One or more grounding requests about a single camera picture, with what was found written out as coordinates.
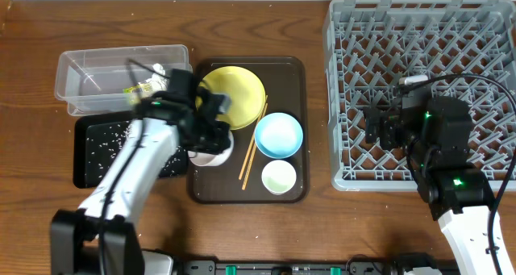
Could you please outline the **white cup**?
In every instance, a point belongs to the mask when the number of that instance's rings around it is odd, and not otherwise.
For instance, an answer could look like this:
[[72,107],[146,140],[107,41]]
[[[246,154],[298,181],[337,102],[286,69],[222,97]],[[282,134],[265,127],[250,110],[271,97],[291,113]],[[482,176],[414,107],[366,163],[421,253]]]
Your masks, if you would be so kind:
[[285,160],[273,160],[265,165],[261,173],[264,187],[275,195],[290,191],[297,180],[295,168]]

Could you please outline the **pink white bowl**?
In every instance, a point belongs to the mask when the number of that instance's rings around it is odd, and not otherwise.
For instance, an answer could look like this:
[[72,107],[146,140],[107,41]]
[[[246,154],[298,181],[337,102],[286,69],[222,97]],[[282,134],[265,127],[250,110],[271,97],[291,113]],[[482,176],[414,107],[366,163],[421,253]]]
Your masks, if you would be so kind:
[[199,167],[216,167],[224,164],[228,158],[231,156],[235,142],[234,136],[231,131],[228,133],[228,137],[230,140],[230,147],[225,149],[222,153],[218,155],[202,153],[202,152],[191,152],[188,151],[189,160],[196,166]]

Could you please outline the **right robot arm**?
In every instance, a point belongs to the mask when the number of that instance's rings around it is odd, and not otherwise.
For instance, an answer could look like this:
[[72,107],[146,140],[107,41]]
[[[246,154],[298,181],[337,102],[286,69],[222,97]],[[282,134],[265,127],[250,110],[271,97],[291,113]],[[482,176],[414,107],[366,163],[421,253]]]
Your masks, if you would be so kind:
[[365,140],[401,148],[421,199],[447,239],[462,274],[515,272],[501,234],[494,192],[483,171],[468,161],[474,128],[469,106],[438,96],[398,112],[364,109]]

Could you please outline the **white tissue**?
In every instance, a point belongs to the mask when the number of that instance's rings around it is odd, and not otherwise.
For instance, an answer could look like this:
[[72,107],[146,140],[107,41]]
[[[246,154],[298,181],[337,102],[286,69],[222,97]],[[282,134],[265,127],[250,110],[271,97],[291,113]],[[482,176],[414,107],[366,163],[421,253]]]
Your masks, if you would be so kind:
[[161,82],[167,81],[164,67],[161,64],[158,64],[158,63],[154,64],[152,66],[152,69],[154,70],[154,73],[152,74],[153,80],[157,80],[157,81],[161,81]]

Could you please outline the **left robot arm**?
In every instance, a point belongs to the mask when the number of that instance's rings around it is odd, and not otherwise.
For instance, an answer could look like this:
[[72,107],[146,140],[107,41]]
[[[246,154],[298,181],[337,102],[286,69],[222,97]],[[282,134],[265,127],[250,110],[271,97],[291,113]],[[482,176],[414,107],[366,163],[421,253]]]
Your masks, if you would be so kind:
[[231,145],[227,94],[158,91],[135,107],[131,134],[94,192],[52,218],[53,274],[171,274],[174,260],[140,247],[135,226],[164,164],[178,148],[218,155]]

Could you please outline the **yellow snack wrapper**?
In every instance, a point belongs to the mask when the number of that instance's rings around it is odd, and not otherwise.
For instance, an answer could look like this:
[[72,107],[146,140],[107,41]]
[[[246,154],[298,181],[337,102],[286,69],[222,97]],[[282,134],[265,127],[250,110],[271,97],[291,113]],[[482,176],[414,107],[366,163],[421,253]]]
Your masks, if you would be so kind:
[[126,89],[123,89],[124,94],[132,94],[137,98],[141,95],[142,97],[152,96],[155,92],[163,89],[161,81],[147,79],[144,82],[140,82],[137,85],[133,85]]

